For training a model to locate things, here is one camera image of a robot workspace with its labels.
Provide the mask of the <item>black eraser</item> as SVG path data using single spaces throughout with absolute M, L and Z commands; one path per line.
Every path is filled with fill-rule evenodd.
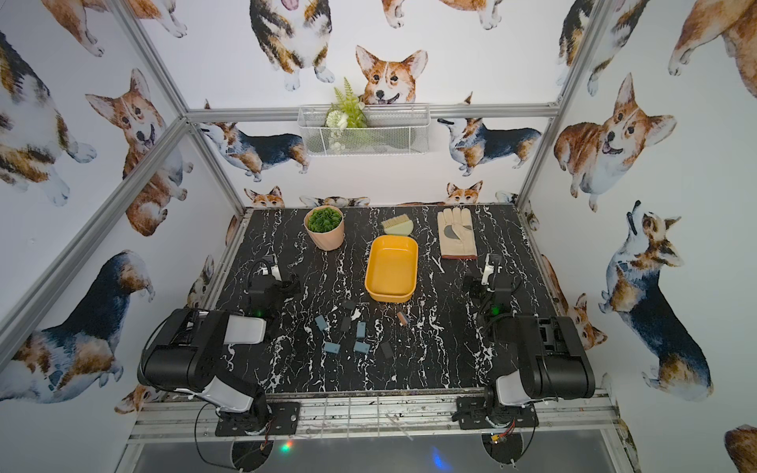
M 392 347 L 390 346 L 390 343 L 384 342 L 380 344 L 380 350 L 382 351 L 382 354 L 384 355 L 384 358 L 391 360 L 394 358 L 394 354 L 392 351 Z

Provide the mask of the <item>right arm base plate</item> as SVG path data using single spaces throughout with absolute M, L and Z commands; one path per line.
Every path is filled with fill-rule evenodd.
M 532 405 L 504 406 L 483 396 L 458 397 L 451 421 L 463 431 L 506 431 L 513 428 L 536 428 L 538 417 Z

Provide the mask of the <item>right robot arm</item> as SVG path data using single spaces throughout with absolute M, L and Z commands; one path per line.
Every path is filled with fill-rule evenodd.
M 518 284 L 495 274 L 480 281 L 467 276 L 463 288 L 476 307 L 484 341 L 515 347 L 516 370 L 499 376 L 479 397 L 457 398 L 451 419 L 461 429 L 535 428 L 536 404 L 593 397 L 595 375 L 569 317 L 515 313 L 511 301 Z

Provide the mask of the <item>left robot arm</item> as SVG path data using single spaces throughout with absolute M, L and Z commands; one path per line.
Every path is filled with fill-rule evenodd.
M 234 374 L 223 355 L 233 345 L 262 344 L 268 322 L 300 290 L 297 276 L 279 280 L 267 273 L 248 282 L 241 311 L 176 309 L 145 345 L 138 380 L 214 406 L 218 437 L 294 435 L 301 404 L 268 402 L 263 387 Z

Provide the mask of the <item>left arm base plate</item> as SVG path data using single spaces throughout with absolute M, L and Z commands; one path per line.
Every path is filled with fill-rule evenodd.
M 252 406 L 244 413 L 220 411 L 215 435 L 219 438 L 295 435 L 301 408 L 300 402 L 274 402 L 262 409 Z

